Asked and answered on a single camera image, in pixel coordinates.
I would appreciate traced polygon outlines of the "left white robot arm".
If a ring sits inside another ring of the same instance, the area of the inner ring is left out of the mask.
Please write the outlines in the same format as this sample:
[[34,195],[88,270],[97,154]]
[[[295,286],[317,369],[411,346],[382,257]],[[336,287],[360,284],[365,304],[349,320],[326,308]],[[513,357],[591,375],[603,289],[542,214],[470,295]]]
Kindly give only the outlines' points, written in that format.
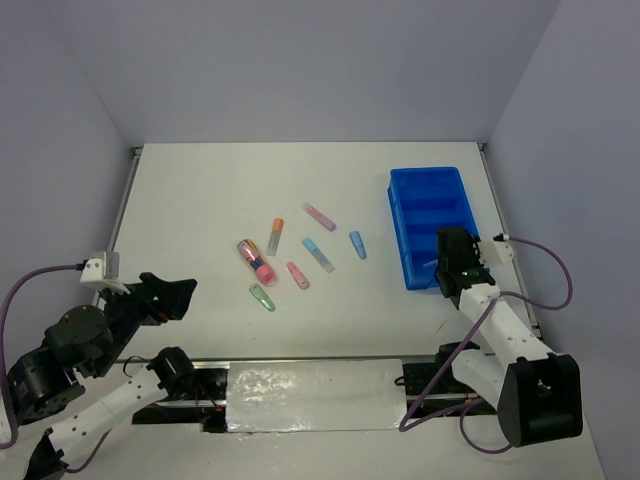
[[[133,284],[85,279],[104,305],[80,305],[46,329],[41,345],[1,368],[1,447],[9,450],[18,429],[52,417],[81,397],[82,378],[102,378],[143,326],[177,321],[187,313],[194,279],[165,281],[150,272]],[[166,347],[127,381],[85,410],[45,429],[30,455],[3,460],[9,479],[60,479],[86,446],[99,448],[119,423],[158,401],[189,396],[195,368],[179,347]]]

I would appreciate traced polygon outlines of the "pink correction tape highlighter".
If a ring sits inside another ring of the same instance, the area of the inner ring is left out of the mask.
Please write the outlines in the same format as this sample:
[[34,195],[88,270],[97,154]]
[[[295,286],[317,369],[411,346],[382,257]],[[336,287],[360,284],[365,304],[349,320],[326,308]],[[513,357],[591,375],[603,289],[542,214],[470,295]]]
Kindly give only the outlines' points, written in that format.
[[299,289],[306,290],[310,287],[309,280],[294,262],[288,262],[286,267]]

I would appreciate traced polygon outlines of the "light blue clear marker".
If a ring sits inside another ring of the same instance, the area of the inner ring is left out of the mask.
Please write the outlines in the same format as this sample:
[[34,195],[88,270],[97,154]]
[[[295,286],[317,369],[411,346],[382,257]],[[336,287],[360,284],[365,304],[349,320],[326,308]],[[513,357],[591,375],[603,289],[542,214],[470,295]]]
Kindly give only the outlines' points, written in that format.
[[331,273],[335,270],[335,266],[332,264],[332,262],[326,257],[326,255],[321,251],[321,249],[315,244],[315,242],[311,238],[305,237],[302,240],[302,244],[305,247],[305,249],[316,260],[316,262],[324,269],[325,272]]

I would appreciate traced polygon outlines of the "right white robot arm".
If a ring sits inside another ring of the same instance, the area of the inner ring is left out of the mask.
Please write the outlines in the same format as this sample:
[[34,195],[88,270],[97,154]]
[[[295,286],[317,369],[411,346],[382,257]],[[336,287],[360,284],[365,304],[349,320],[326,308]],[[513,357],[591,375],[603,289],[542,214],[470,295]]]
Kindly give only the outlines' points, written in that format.
[[489,270],[511,263],[517,238],[482,241],[463,227],[437,231],[435,279],[442,295],[471,322],[468,336],[434,371],[446,391],[466,385],[496,412],[513,447],[574,438],[583,431],[580,370],[554,352],[508,304]]

